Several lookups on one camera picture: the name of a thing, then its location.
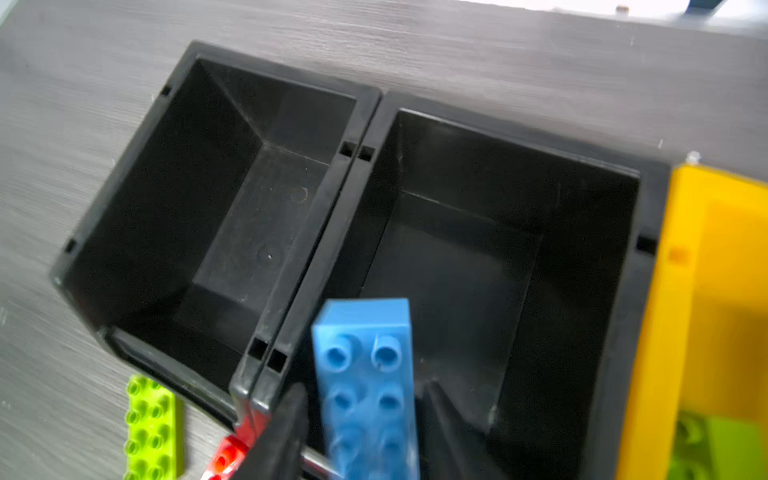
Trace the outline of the green lego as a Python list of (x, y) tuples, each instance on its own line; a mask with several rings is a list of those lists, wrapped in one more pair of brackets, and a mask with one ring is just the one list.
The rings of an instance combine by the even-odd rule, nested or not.
[(751, 422), (682, 410), (675, 423), (669, 479), (765, 479), (761, 428)]

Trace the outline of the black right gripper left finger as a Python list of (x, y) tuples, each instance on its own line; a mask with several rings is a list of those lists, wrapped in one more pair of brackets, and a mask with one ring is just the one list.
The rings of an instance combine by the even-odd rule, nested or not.
[(308, 425), (306, 388), (303, 384), (293, 384), (231, 479), (299, 479)]

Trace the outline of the blue lego brick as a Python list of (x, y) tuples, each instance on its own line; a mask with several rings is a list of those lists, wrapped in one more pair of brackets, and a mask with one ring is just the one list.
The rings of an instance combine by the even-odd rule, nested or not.
[(311, 332), (335, 478), (419, 478), (408, 300), (328, 300)]

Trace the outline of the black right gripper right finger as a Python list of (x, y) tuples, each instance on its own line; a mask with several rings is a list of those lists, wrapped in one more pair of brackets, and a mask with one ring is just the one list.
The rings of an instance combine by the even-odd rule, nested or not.
[(508, 478), (436, 381), (423, 385), (419, 449), (427, 479)]

